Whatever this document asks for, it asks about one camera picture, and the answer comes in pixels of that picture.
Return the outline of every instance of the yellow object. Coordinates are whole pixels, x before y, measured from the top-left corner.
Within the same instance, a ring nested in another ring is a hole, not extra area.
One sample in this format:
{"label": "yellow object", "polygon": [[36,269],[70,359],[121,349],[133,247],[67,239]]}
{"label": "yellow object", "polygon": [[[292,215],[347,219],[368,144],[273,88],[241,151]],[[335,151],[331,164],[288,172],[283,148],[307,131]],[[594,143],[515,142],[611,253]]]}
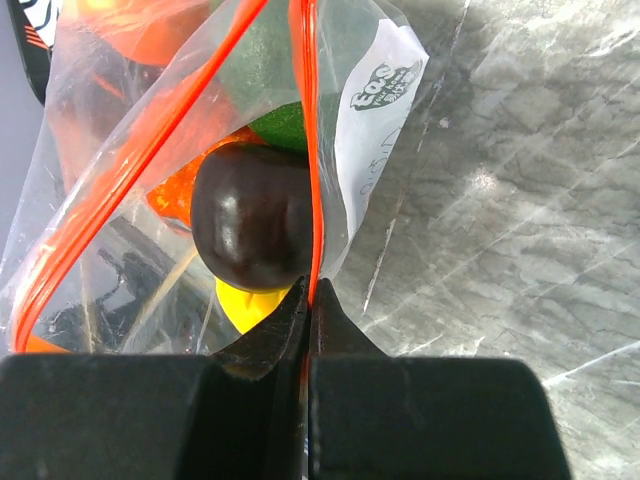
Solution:
{"label": "yellow object", "polygon": [[267,318],[291,287],[267,293],[238,290],[216,278],[216,294],[224,313],[243,335]]}

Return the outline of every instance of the printed logo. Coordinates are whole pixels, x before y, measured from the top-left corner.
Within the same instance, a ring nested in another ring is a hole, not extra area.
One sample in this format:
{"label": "printed logo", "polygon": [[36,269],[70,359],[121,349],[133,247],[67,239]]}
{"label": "printed logo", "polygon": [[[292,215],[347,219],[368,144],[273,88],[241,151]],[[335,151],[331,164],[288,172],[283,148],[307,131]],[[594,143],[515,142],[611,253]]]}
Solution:
{"label": "printed logo", "polygon": [[351,98],[351,107],[357,111],[380,108],[402,97],[420,75],[422,62],[411,67],[392,68],[381,64],[369,78],[369,83]]}

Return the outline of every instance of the black round object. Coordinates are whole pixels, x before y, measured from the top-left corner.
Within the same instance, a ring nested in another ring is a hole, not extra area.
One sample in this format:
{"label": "black round object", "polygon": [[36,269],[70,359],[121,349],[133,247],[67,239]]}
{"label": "black round object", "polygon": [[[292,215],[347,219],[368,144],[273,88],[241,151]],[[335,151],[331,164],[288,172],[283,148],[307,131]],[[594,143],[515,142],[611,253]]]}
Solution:
{"label": "black round object", "polygon": [[291,286],[311,270],[312,228],[306,157],[233,143],[200,166],[191,203],[193,240],[223,282],[249,292]]}

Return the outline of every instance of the marble countertop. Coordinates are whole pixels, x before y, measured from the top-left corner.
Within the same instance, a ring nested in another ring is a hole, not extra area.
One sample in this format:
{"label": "marble countertop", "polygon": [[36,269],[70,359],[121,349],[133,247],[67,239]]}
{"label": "marble countertop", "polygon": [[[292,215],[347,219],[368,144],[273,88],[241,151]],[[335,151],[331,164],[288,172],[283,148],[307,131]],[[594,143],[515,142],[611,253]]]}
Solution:
{"label": "marble countertop", "polygon": [[395,355],[520,358],[640,478],[640,3],[397,0],[431,59],[336,289]]}

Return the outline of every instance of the plastic bag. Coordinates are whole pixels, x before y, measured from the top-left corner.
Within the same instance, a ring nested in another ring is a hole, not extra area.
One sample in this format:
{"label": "plastic bag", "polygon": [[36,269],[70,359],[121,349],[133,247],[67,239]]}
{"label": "plastic bag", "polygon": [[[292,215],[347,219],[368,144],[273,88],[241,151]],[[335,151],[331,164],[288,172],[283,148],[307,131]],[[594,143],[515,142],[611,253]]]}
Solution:
{"label": "plastic bag", "polygon": [[215,351],[241,332],[188,225],[152,194],[301,102],[312,283],[332,276],[428,57],[400,12],[372,0],[91,5],[67,1],[58,22],[45,121],[3,256],[9,347]]}

